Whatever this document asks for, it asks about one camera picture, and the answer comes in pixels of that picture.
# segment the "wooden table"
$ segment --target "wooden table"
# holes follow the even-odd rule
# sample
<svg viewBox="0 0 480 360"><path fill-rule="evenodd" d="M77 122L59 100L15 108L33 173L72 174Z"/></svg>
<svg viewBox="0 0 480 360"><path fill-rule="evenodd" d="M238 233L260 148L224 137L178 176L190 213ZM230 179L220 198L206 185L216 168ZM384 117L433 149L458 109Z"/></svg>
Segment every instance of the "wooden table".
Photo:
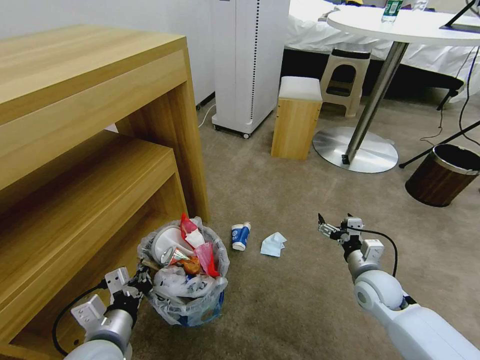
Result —
<svg viewBox="0 0 480 360"><path fill-rule="evenodd" d="M66 304L132 275L141 238L187 208L209 219L186 38L78 25L0 42L0 169L0 354L60 359ZM70 314L58 339L83 342Z"/></svg>

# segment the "red plastic bag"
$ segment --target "red plastic bag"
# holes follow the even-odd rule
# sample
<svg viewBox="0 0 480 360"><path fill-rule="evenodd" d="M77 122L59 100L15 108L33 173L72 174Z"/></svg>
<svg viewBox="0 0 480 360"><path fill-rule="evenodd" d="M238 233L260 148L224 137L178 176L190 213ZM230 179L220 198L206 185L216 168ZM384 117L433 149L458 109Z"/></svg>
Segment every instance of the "red plastic bag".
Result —
<svg viewBox="0 0 480 360"><path fill-rule="evenodd" d="M187 216L186 213L181 213L181 220L180 220L180 231L181 231L181 238L185 240L187 238L187 234L190 234L197 230L198 227L195 225Z"/></svg>
<svg viewBox="0 0 480 360"><path fill-rule="evenodd" d="M195 225L187 216L187 214L181 214L180 221L181 237L185 240L192 249L198 248L200 245L205 244L205 239L200 232L197 225Z"/></svg>
<svg viewBox="0 0 480 360"><path fill-rule="evenodd" d="M203 270L213 278L220 276L220 273L215 269L214 262L214 249L211 242L206 242L195 250L193 250L195 255L198 257Z"/></svg>

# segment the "black cable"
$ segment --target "black cable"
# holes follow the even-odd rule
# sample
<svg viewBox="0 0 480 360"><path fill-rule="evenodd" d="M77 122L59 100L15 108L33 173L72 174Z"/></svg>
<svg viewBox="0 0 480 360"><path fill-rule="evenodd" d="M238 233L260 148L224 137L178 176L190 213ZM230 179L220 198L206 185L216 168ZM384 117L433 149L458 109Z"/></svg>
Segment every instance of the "black cable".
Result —
<svg viewBox="0 0 480 360"><path fill-rule="evenodd" d="M59 326L60 319L62 318L63 315L76 303L78 302L81 298L87 296L88 294L94 292L95 290L98 289L106 289L107 288L107 282L105 279L103 279L99 284L96 286L88 289L87 291L83 292L82 294L78 295L72 302L70 302L67 306L65 306L62 311L57 315L55 322L53 323L53 327L51 328L51 339L53 340L53 345L55 346L55 349L58 350L60 354L63 356L67 356L69 353L66 352L59 344L59 341L57 339L57 327Z"/></svg>
<svg viewBox="0 0 480 360"><path fill-rule="evenodd" d="M464 110L467 107L467 104L469 103L469 100L470 100L470 78L472 77L472 72L473 72L474 67L475 67L475 60L477 60L479 50L480 50L480 46L477 46L475 56L473 57L473 61L471 62L470 71L468 72L468 78L466 80L466 100L463 103L463 106L462 106L461 111L460 111L460 117L458 118L458 127L460 128L461 131L464 130L462 128L462 117L464 116ZM480 147L479 142L477 142L477 141L473 140L472 138L468 137L466 134L463 134L463 136L465 137L465 139L470 140L471 142L477 144Z"/></svg>
<svg viewBox="0 0 480 360"><path fill-rule="evenodd" d="M391 273L391 275L393 277L395 277L397 275L397 266L399 264L399 251L397 249L397 245L395 245L395 242L390 238L388 237L387 235L385 235L383 232L379 232L379 231L373 231L373 230L365 230L365 229L358 229L356 227L350 227L350 226L347 226L346 227L347 229L350 229L350 230L355 230L355 231L359 231L359 232L362 232L362 233L369 233L369 234L375 234L375 235L380 235L380 236L383 236L384 238L388 239L388 241L391 242L392 246L393 246L393 251L394 251L394 254L395 254L395 260L393 262L393 271Z"/></svg>
<svg viewBox="0 0 480 360"><path fill-rule="evenodd" d="M472 53L472 51L475 49L475 46L472 47L470 49L470 51L468 52L468 55L466 56L465 60L463 60L463 63L461 64L460 68L458 69L458 71L456 72L456 75L455 77L458 78L459 77L459 74L460 72L462 71L462 69L464 68L464 65L467 63L469 57L470 57L470 54ZM440 129L440 131L438 132L438 134L436 135L433 135L433 136L425 136L425 137L421 137L419 140L420 141L425 141L427 143L429 143L430 145L432 146L435 146L434 143L430 142L429 140L427 139L433 139L433 138L436 138L437 136L439 136L442 131L444 130L444 128L442 127L442 124L443 124L443 121L444 121L444 106L445 106L445 103L442 103L441 104L441 107L440 107L440 124L438 125L438 128Z"/></svg>
<svg viewBox="0 0 480 360"><path fill-rule="evenodd" d="M421 137L420 138L420 141L426 141L427 143L429 143L430 145L432 146L435 146L434 143L428 141L427 139L433 139L433 138L436 138L437 136L439 136L442 131L443 131L443 127L442 127L442 123L444 122L444 104L441 105L441 108L440 108L440 124L438 124L438 128L440 129L440 131L438 132L438 134L436 135L433 135L433 136L424 136L424 137Z"/></svg>

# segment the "white air purifier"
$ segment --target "white air purifier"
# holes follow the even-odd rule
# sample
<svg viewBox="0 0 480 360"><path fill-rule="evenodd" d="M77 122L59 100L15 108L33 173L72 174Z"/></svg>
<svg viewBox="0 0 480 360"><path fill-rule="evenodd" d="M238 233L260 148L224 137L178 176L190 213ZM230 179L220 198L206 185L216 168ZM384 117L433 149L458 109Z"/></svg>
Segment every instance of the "white air purifier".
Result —
<svg viewBox="0 0 480 360"><path fill-rule="evenodd" d="M214 127L248 139L277 105L290 0L211 0Z"/></svg>

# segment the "bed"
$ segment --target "bed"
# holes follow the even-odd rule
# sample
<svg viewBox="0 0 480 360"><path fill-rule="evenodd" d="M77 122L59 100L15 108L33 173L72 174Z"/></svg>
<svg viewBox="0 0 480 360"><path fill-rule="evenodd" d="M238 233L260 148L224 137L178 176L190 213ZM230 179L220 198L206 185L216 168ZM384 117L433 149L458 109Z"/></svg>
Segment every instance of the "bed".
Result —
<svg viewBox="0 0 480 360"><path fill-rule="evenodd" d="M368 94L371 91L392 42L342 32L329 26L326 21L319 21L323 14L334 7L342 11L346 6L334 5L324 0L290 0L282 76L309 76L320 79L328 54L333 48L371 52L372 61L363 84L363 92ZM365 7L355 9L359 14L371 10ZM410 44L390 89L405 91L412 84L415 84L416 88L443 88L447 89L451 96L455 95L456 91L459 92L451 98L451 102L461 101L467 96L464 82L474 53L472 47ZM478 92L480 71L474 71L470 80L470 94Z"/></svg>

